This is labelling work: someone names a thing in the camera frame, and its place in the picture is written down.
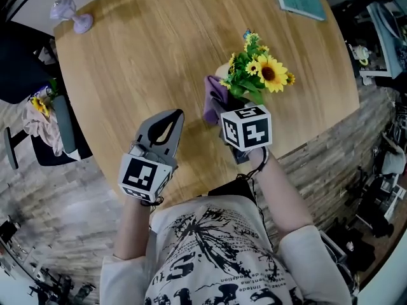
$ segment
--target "artificial flower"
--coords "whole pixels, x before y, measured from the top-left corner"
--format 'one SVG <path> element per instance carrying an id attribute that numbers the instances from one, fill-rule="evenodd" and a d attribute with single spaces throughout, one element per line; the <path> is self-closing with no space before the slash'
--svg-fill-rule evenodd
<path id="1" fill-rule="evenodd" d="M 44 114 L 46 117 L 50 116 L 49 110 L 46 108 L 44 102 L 43 102 L 40 98 L 34 97 L 34 98 L 31 100 L 31 102 L 32 102 L 34 108 L 35 108 L 38 112 Z"/>
<path id="2" fill-rule="evenodd" d="M 262 46 L 259 47 L 259 51 L 260 52 L 268 52 L 268 51 L 270 51 L 270 49 L 267 46 L 262 45 Z"/>
<path id="3" fill-rule="evenodd" d="M 227 89 L 231 88 L 231 85 L 229 83 L 227 83 L 225 80 L 221 79 L 219 84 L 221 84 L 222 86 L 227 87 Z"/>
<path id="4" fill-rule="evenodd" d="M 287 85 L 293 85 L 295 83 L 295 76 L 291 72 L 287 72 Z"/>
<path id="5" fill-rule="evenodd" d="M 253 60 L 250 61 L 247 65 L 246 65 L 246 72 L 248 74 L 250 74 L 251 76 L 255 75 L 258 71 L 258 66 L 257 66 L 257 61 Z"/>
<path id="6" fill-rule="evenodd" d="M 283 91 L 283 85 L 287 84 L 287 68 L 271 56 L 260 55 L 257 61 L 260 82 L 264 83 L 270 92 Z"/>
<path id="7" fill-rule="evenodd" d="M 229 65 L 232 66 L 233 63 L 234 63 L 234 61 L 235 61 L 235 54 L 232 53 L 232 54 L 231 54 L 231 58 L 230 58 L 230 60 L 229 60 Z"/>
<path id="8" fill-rule="evenodd" d="M 249 35 L 246 36 L 246 41 L 247 41 L 247 42 L 251 42 L 253 38 L 257 39 L 257 41 L 260 40 L 259 34 L 257 34 L 257 33 L 250 33 Z"/>

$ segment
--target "white object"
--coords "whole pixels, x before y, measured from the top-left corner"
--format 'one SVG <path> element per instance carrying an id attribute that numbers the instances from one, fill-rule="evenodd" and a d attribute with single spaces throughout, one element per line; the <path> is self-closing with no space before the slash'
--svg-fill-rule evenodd
<path id="1" fill-rule="evenodd" d="M 129 196 L 155 202 L 171 179 L 172 172 L 171 166 L 124 154 L 121 159 L 118 185 Z"/>
<path id="2" fill-rule="evenodd" d="M 355 60 L 367 60 L 371 55 L 371 52 L 361 45 L 352 46 L 351 49 Z"/>
<path id="3" fill-rule="evenodd" d="M 76 5 L 74 0 L 57 0 L 53 3 L 50 13 L 51 19 L 61 19 L 74 21 L 74 31 L 78 34 L 83 34 L 91 28 L 93 24 L 93 17 L 85 13 L 84 15 L 77 16 Z"/>
<path id="4" fill-rule="evenodd" d="M 272 115 L 264 105 L 221 114 L 225 141 L 240 151 L 272 144 Z"/>
<path id="5" fill-rule="evenodd" d="M 348 250 L 350 250 L 351 252 L 353 252 L 354 251 L 354 244 L 351 242 L 351 241 L 349 241 L 348 243 L 346 243 L 346 248 L 348 249 Z"/>
<path id="6" fill-rule="evenodd" d="M 406 194 L 406 190 L 404 190 L 400 185 L 396 184 L 396 186 L 393 189 L 393 193 L 396 195 L 397 198 L 403 200 L 404 195 Z"/>

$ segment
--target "chair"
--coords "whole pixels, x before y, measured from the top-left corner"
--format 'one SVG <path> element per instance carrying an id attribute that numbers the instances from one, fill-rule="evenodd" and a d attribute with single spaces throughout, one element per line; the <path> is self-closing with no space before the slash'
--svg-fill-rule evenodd
<path id="1" fill-rule="evenodd" d="M 53 100 L 53 108 L 64 150 L 67 153 L 78 150 L 82 159 L 90 157 L 92 152 L 69 103 L 59 65 L 45 66 L 34 54 L 34 50 L 46 45 L 50 37 L 29 29 L 25 33 L 32 35 L 25 37 L 25 40 L 33 36 L 36 40 L 26 44 L 22 39 L 22 31 L 25 30 L 8 23 L 4 30 L 0 31 L 0 99 L 11 104 L 20 103 L 49 80 L 56 78 L 60 95 Z M 14 148 L 27 137 L 28 134 L 24 131 L 13 136 L 10 128 L 4 130 L 6 152 L 10 165 L 15 170 L 18 168 L 18 162 Z M 31 141 L 38 163 L 42 166 L 57 166 L 75 161 L 66 154 L 56 157 L 52 148 L 46 145 L 41 137 L 31 136 Z"/>

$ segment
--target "purple cloth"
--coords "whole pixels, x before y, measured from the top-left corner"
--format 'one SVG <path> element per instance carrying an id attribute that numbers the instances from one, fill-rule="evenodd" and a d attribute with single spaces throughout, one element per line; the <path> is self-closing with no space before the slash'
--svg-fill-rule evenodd
<path id="1" fill-rule="evenodd" d="M 211 100 L 213 96 L 210 93 L 214 92 L 219 100 L 228 103 L 228 89 L 225 86 L 219 84 L 220 77 L 217 76 L 206 76 L 205 77 L 205 107 L 203 109 L 203 119 L 209 124 L 216 125 L 219 117 L 216 111 L 212 108 Z"/>

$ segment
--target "cable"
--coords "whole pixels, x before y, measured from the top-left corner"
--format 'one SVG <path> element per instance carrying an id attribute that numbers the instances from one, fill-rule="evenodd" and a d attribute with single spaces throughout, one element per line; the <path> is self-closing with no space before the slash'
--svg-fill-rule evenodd
<path id="1" fill-rule="evenodd" d="M 157 207 L 159 205 L 161 205 L 164 202 L 164 198 L 162 196 L 157 197 L 157 199 L 155 199 L 155 202 L 148 202 L 146 200 L 141 200 L 140 204 L 144 207 Z"/>

